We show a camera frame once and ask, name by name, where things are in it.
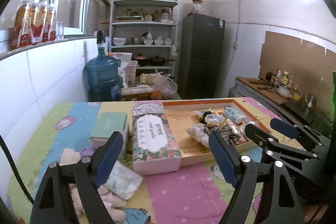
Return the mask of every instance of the pink stripe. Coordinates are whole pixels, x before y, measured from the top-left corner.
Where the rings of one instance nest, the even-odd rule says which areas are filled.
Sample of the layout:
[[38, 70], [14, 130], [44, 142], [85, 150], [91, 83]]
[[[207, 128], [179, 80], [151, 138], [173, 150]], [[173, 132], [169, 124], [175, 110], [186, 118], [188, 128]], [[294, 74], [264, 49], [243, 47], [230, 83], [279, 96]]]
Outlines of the pink stripe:
[[217, 224], [227, 207], [202, 164], [145, 180], [157, 224]]
[[278, 118], [278, 115], [274, 114], [272, 111], [270, 111], [268, 108], [264, 107], [263, 105], [260, 106], [256, 100], [254, 100], [253, 98], [250, 97], [243, 97], [242, 99], [244, 99], [246, 102], [248, 102], [249, 104], [251, 104], [252, 106], [254, 106], [256, 109], [260, 110], [262, 113], [268, 115], [271, 117], [271, 119], [273, 118]]

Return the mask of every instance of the gift box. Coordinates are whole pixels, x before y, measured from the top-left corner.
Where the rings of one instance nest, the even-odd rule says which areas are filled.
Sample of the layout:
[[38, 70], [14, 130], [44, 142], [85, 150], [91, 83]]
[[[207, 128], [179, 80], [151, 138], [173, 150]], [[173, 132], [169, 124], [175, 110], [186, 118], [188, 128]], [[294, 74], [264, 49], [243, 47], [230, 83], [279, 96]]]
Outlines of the gift box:
[[182, 156], [161, 104], [148, 103], [146, 111], [133, 116], [133, 169], [142, 176], [177, 171]]

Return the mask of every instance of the white bucket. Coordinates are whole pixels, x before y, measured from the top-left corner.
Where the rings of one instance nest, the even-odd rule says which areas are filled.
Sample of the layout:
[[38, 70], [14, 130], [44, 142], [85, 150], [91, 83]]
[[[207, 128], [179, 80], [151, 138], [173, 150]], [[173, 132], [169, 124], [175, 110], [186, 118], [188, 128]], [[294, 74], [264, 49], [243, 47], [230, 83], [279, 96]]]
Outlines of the white bucket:
[[138, 61], [131, 61], [125, 69], [126, 83], [135, 83], [135, 72], [137, 71]]

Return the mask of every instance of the refrigerator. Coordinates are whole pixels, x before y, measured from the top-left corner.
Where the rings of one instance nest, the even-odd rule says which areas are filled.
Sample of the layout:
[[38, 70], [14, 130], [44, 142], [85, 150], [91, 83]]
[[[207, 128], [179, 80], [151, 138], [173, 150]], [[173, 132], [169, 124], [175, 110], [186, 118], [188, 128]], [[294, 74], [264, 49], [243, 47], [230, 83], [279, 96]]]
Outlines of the refrigerator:
[[183, 18], [178, 94], [182, 99], [213, 98], [223, 52], [225, 21], [194, 14]]

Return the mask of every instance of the wooden cutting board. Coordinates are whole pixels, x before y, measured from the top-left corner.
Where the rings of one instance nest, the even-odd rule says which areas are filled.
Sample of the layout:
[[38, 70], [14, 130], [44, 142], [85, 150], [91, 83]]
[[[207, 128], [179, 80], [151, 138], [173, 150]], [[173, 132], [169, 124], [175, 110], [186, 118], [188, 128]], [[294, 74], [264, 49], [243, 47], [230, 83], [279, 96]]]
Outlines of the wooden cutting board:
[[288, 99], [285, 99], [281, 97], [280, 95], [278, 95], [277, 92], [268, 92], [267, 90], [259, 90], [258, 89], [259, 86], [265, 86], [265, 85], [250, 84], [249, 83], [250, 79], [257, 80], [255, 78], [244, 78], [240, 76], [236, 77], [236, 80], [243, 83], [244, 85], [247, 85], [249, 88], [252, 88], [253, 90], [261, 94], [262, 96], [265, 96], [268, 100], [272, 101], [278, 106], [281, 106], [284, 102], [288, 101]]

